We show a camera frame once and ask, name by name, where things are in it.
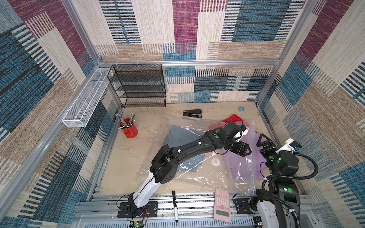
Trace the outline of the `lilac garment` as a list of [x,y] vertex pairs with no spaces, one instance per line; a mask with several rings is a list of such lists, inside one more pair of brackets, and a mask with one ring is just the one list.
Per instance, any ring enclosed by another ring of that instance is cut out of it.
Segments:
[[247,134],[241,139],[242,142],[252,143],[250,145],[252,153],[248,156],[241,157],[233,152],[227,152],[223,157],[226,162],[228,171],[231,174],[233,180],[238,182],[244,181],[258,181],[263,180],[262,171],[265,169],[263,162],[265,158],[260,154],[262,147],[257,147],[256,143],[259,139],[260,133],[255,132],[254,135]]

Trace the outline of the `clear plastic vacuum bag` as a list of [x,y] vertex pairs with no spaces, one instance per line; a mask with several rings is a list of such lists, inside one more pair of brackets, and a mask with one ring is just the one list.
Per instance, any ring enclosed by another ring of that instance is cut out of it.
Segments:
[[[171,126],[175,125],[187,130],[203,131],[209,130],[209,125],[218,121],[192,119],[187,117],[163,116],[163,124],[161,126],[162,137],[166,138]],[[247,134],[254,134],[255,124],[245,123],[248,129]],[[233,180],[227,169],[224,155],[230,151],[219,149],[214,152],[205,153],[204,160],[198,166],[197,172],[179,172],[173,180],[167,184],[163,184],[158,190],[159,193],[168,191],[177,191],[178,193],[198,193],[213,192],[216,188],[227,189],[232,193],[239,193],[244,196],[254,196],[256,193],[256,181],[249,180],[238,182]]]

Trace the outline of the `red trousers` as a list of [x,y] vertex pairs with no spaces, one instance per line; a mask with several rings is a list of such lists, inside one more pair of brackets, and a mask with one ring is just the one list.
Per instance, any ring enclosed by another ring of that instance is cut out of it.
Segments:
[[228,119],[225,119],[223,121],[220,121],[220,122],[216,122],[216,123],[213,123],[211,125],[209,125],[209,130],[214,130],[216,128],[223,128],[226,124],[230,123],[230,122],[233,122],[237,125],[244,125],[244,121],[243,119],[241,119],[239,116],[237,115],[232,115],[231,117],[229,117]]

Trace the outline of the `blue garment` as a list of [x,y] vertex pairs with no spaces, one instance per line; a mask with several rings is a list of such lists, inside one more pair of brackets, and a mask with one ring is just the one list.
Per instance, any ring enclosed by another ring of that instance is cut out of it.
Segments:
[[[163,145],[169,145],[170,147],[177,147],[184,144],[188,144],[201,138],[204,135],[203,131],[187,130],[178,126],[171,126],[169,132],[164,139]],[[200,166],[204,160],[205,154],[197,155],[178,167],[179,172],[197,172],[198,166]]]

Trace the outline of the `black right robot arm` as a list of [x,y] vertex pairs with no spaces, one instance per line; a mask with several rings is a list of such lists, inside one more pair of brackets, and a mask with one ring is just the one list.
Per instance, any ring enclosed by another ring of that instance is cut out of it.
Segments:
[[[317,163],[301,153],[299,142],[288,139],[285,145],[277,148],[265,134],[261,134],[256,143],[270,175],[264,177],[261,189],[251,205],[258,211],[265,228],[300,228],[300,197],[295,180],[307,180],[318,173]],[[314,171],[306,176],[296,176],[299,170],[299,157],[309,160]]]

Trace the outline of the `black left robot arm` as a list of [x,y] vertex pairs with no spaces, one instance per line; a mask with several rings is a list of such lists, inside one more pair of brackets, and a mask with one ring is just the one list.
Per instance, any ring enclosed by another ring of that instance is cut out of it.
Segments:
[[177,147],[164,145],[151,162],[148,177],[138,191],[129,195],[130,212],[140,215],[148,204],[151,196],[162,185],[171,181],[180,164],[204,153],[225,149],[241,157],[250,155],[252,151],[241,138],[248,133],[245,125],[234,122],[227,123],[222,128],[209,130],[204,135],[188,144]]

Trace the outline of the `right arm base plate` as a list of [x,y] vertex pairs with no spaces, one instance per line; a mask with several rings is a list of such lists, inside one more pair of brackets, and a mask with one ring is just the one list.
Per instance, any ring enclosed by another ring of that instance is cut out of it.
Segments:
[[251,198],[234,198],[232,201],[237,214],[256,214],[256,211],[251,205]]

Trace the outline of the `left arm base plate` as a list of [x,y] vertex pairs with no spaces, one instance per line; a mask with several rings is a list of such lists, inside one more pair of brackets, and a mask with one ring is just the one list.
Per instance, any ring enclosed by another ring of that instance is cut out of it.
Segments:
[[158,202],[149,201],[145,206],[137,208],[134,203],[121,202],[117,213],[118,219],[157,217]]

